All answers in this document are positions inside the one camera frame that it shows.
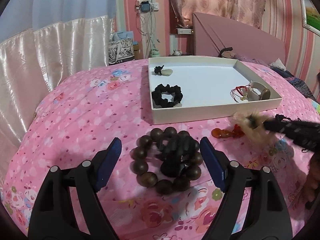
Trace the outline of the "right hand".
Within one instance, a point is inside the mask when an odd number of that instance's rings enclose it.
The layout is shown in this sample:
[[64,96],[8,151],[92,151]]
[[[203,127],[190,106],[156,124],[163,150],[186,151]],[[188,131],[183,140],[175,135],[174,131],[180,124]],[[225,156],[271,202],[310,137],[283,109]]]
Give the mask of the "right hand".
[[308,164],[308,173],[299,172],[302,188],[299,192],[297,208],[303,208],[307,202],[313,203],[319,191],[319,154],[314,153]]

